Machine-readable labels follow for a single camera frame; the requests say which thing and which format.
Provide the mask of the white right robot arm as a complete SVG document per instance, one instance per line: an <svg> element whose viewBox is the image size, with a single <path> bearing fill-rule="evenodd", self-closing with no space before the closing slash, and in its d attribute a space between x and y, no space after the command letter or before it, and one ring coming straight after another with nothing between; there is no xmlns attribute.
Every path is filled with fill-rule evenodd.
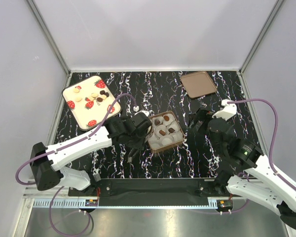
<svg viewBox="0 0 296 237"><path fill-rule="evenodd" d="M296 183L289 185L283 181L285 174L273 171L261 148L238 138L233 126L224 117L199 109L189 115L188 126L194 128L198 122L201 123L198 132L207 136L215 154L267 186L262 188L222 169L208 189L220 196L230 193L252 200L279 215L286 225L296 230Z"/></svg>

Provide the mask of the metal tongs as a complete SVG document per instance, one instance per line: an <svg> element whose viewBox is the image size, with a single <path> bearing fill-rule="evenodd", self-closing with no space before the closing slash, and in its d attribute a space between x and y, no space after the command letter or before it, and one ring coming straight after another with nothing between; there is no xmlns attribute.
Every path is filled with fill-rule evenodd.
<svg viewBox="0 0 296 237"><path fill-rule="evenodd" d="M130 153L128 155L128 158L127 158L127 162L128 163L131 163L132 162L133 158L136 156L136 154L138 153L138 151L139 151L138 149L134 149L134 148L131 149L131 151L130 151Z"/></svg>

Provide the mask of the rose gold box lid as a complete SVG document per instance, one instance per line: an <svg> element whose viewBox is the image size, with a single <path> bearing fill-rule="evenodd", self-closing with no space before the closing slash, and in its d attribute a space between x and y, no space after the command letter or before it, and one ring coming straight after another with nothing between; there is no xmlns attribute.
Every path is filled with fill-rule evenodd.
<svg viewBox="0 0 296 237"><path fill-rule="evenodd" d="M181 76L180 80L191 99L206 96L217 91L217 87L206 71Z"/></svg>

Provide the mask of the rose gold chocolate box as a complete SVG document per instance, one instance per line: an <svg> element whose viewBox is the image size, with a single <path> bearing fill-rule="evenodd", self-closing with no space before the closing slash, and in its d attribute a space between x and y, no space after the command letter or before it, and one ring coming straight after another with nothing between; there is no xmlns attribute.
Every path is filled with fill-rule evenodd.
<svg viewBox="0 0 296 237"><path fill-rule="evenodd" d="M168 116L170 120L165 121L163 116ZM164 152L183 143L185 134L172 111L153 115L149 119L152 123L152 130L148 136L148 145L153 154ZM160 121L159 125L154 124L156 119ZM169 128L175 129L175 132L170 133Z"/></svg>

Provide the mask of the dark cone chocolate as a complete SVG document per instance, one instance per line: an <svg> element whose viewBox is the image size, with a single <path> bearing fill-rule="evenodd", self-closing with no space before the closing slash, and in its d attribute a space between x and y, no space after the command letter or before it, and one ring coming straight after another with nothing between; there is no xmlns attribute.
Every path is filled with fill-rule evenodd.
<svg viewBox="0 0 296 237"><path fill-rule="evenodd" d="M154 124L155 124L155 125L159 125L159 124L160 124L160 121L156 119L156 120L154 121Z"/></svg>

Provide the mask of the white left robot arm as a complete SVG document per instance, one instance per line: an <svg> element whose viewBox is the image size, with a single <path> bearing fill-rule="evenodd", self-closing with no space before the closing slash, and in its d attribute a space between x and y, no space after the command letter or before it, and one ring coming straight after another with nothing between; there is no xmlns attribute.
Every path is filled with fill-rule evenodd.
<svg viewBox="0 0 296 237"><path fill-rule="evenodd" d="M33 145L30 167L39 191L55 186L72 187L90 196L97 184L91 173L67 167L67 164L91 152L124 145L135 154L144 147L152 131L147 111L139 111L131 117L111 117L104 125L62 143L46 147L42 142Z"/></svg>

